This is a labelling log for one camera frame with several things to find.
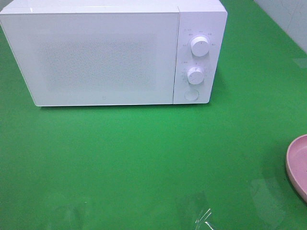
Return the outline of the round white door button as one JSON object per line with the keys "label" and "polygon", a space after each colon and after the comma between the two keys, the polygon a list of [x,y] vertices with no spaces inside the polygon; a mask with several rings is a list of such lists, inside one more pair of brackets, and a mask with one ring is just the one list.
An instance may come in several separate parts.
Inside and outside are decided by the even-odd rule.
{"label": "round white door button", "polygon": [[199,92],[197,90],[189,90],[185,92],[185,99],[188,101],[195,101],[199,97]]}

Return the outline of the white microwave knob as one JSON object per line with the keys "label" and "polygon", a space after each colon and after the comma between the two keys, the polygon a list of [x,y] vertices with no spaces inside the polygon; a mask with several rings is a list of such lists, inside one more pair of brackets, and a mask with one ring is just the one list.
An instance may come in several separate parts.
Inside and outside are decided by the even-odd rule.
{"label": "white microwave knob", "polygon": [[189,84],[197,85],[203,82],[204,72],[201,68],[193,67],[187,71],[187,78]]}
{"label": "white microwave knob", "polygon": [[202,57],[209,52],[210,43],[207,37],[199,35],[191,40],[190,46],[194,56]]}

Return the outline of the white microwave door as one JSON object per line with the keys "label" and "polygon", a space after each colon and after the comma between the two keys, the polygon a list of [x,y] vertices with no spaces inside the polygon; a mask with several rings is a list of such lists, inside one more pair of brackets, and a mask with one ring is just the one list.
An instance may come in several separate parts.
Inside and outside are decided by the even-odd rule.
{"label": "white microwave door", "polygon": [[177,12],[3,14],[37,106],[171,104]]}

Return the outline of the pink round plate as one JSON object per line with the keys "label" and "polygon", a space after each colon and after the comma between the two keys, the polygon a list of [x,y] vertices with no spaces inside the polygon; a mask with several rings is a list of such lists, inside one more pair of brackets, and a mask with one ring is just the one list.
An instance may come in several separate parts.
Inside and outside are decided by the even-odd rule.
{"label": "pink round plate", "polygon": [[307,135],[294,139],[286,153],[286,172],[288,178],[299,194],[307,203]]}

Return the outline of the white microwave oven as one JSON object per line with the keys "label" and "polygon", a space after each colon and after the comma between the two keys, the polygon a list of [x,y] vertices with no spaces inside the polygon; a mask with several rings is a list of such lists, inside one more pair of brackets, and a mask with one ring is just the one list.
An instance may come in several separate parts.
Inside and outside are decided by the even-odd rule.
{"label": "white microwave oven", "polygon": [[[50,13],[169,13],[177,12],[177,52],[173,101],[171,104],[206,104],[210,100],[217,62],[227,20],[227,11],[218,0],[14,0],[5,6],[3,14]],[[210,43],[202,57],[191,52],[191,40],[204,35]],[[198,67],[204,80],[189,84],[187,71]],[[197,90],[195,101],[185,99],[185,92]]]}

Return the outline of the clear tape patch on table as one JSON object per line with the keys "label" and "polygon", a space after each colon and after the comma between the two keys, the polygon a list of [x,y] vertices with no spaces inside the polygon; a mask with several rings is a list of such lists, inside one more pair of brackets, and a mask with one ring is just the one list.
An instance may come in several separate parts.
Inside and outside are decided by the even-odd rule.
{"label": "clear tape patch on table", "polygon": [[285,198],[276,178],[255,179],[250,183],[250,194],[258,217],[265,226],[276,229],[285,218]]}

